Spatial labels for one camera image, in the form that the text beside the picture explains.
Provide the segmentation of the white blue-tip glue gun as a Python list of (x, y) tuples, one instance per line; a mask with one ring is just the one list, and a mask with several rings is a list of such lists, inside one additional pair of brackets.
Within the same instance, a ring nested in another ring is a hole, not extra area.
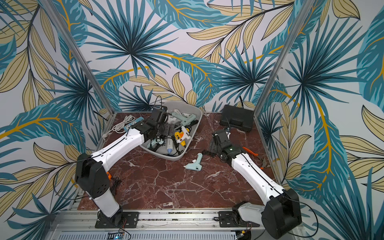
[(167, 148), (168, 155), (171, 155), (171, 153), (174, 150), (174, 141), (172, 137), (167, 137), (166, 148)]

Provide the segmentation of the yellow glue gun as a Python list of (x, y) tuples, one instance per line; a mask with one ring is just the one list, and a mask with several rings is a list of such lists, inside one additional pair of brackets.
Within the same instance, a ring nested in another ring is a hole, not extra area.
[(185, 147), (186, 146), (186, 142), (183, 139), (183, 136), (184, 136), (183, 132), (176, 132), (175, 133), (175, 138), (177, 140), (177, 143), (180, 144), (181, 146)]

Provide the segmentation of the small mint glue gun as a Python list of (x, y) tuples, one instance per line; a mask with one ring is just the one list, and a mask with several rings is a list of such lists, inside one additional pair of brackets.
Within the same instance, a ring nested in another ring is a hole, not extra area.
[(202, 153), (198, 153), (198, 157), (196, 160), (193, 160), (192, 163), (189, 163), (184, 166), (185, 169), (187, 170), (192, 170), (192, 171), (201, 171), (202, 165), (201, 165), (201, 160), (203, 158)]

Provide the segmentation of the white glue gun orange trigger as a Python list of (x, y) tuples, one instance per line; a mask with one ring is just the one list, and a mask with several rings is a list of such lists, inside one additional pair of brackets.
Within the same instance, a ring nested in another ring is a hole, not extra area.
[(184, 140), (190, 140), (191, 139), (189, 131), (184, 126), (181, 127), (180, 132), (175, 133), (175, 136), (176, 136), (178, 143), (181, 143)]

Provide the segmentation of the large mint green glue gun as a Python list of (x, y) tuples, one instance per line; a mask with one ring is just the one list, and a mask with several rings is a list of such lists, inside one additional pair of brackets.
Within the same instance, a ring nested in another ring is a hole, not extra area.
[(187, 126), (190, 123), (192, 123), (194, 120), (196, 120), (197, 116), (194, 114), (189, 115), (188, 117), (183, 116), (181, 113), (177, 112), (177, 109), (175, 109), (172, 113), (171, 116), (180, 120), (182, 126)]

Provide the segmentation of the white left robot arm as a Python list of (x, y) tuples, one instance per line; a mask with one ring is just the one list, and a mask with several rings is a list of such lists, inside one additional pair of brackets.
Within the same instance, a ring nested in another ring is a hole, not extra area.
[(75, 182), (91, 197), (104, 217), (117, 225), (122, 219), (122, 208), (110, 190), (107, 172), (121, 158), (148, 140), (155, 139), (168, 119), (168, 108), (153, 109), (149, 118), (129, 128), (120, 138), (103, 149), (81, 154), (77, 160)]

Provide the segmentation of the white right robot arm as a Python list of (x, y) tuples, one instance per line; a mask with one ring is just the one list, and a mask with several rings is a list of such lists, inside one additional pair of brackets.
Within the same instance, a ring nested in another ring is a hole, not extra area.
[(263, 226), (274, 239), (279, 239), (302, 223), (299, 196), (272, 180), (241, 147), (230, 141), (225, 130), (212, 133), (213, 146), (220, 160), (229, 164), (250, 184), (264, 206), (242, 202), (233, 207), (237, 222)]

